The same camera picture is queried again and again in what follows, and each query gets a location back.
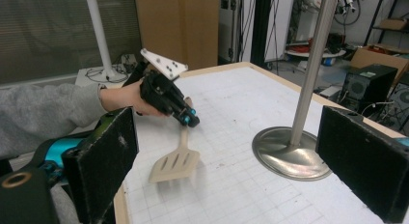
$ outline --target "grid paper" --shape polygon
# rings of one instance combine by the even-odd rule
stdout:
[[[336,175],[294,181],[254,156],[257,133],[292,126],[299,93],[250,68],[176,84],[201,119],[188,129],[188,148],[201,153],[200,162],[189,178],[149,183],[154,162],[177,148],[180,127],[174,118],[137,117],[140,152],[124,180],[131,223],[382,223]],[[321,109],[312,101],[304,127],[315,136]]]

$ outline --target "silver pole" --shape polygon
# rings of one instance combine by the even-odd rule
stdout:
[[[318,21],[315,26],[313,46],[307,64],[307,76],[301,89],[298,106],[295,112],[292,133],[289,141],[290,148],[300,145],[301,135],[307,119],[308,110],[313,97],[316,77],[322,61],[322,54],[327,43],[331,23],[334,18],[335,8],[338,0],[322,0]]]

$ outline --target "metal base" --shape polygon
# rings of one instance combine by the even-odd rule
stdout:
[[[299,146],[290,146],[291,127],[262,130],[253,140],[253,152],[267,169],[289,179],[315,181],[331,170],[315,152],[316,137],[303,131]]]

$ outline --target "window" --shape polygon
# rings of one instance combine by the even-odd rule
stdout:
[[[97,0],[112,63],[141,60],[135,0]],[[87,0],[0,0],[0,84],[101,67]]]

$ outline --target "beige spatula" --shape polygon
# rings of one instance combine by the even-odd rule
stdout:
[[[185,101],[192,106],[191,98]],[[149,182],[187,178],[199,162],[199,152],[187,148],[187,126],[181,126],[180,144],[173,152],[158,159],[150,171]]]

